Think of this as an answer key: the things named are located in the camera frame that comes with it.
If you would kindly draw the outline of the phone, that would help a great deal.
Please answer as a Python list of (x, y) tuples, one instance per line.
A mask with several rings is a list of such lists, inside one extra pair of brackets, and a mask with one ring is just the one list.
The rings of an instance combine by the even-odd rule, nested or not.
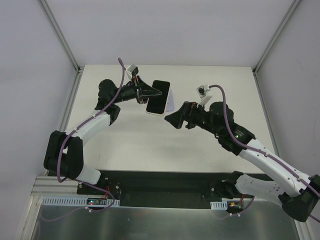
[(161, 95), (148, 99), (146, 113), (156, 116), (163, 116), (166, 112), (171, 83), (168, 81), (154, 80), (152, 87), (159, 90)]

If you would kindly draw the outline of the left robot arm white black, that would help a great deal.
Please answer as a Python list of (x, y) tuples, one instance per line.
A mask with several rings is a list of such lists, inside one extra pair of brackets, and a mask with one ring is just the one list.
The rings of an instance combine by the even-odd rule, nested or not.
[(138, 104), (146, 104), (162, 94), (163, 91), (146, 84), (138, 75), (131, 78), (130, 84), (120, 87), (110, 79), (102, 80), (98, 86), (97, 105), (91, 115), (74, 128), (51, 133), (44, 168), (56, 173), (59, 182), (65, 179), (86, 182), (90, 191), (102, 194), (106, 183), (99, 170), (85, 165), (84, 146), (117, 120), (121, 111), (118, 103), (136, 100)]

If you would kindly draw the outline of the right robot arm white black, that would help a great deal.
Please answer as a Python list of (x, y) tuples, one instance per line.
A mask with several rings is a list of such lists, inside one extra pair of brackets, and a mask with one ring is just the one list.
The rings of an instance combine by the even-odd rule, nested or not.
[(247, 160), (263, 171), (270, 181), (234, 171), (216, 184), (214, 192), (232, 199), (251, 195), (282, 208), (291, 218), (305, 222), (320, 200), (320, 177), (298, 171), (269, 150), (243, 126), (235, 123), (234, 112), (224, 102), (214, 102), (209, 111), (196, 102), (185, 101), (181, 108), (164, 118), (176, 129), (186, 122), (188, 130), (199, 127), (217, 139), (225, 150)]

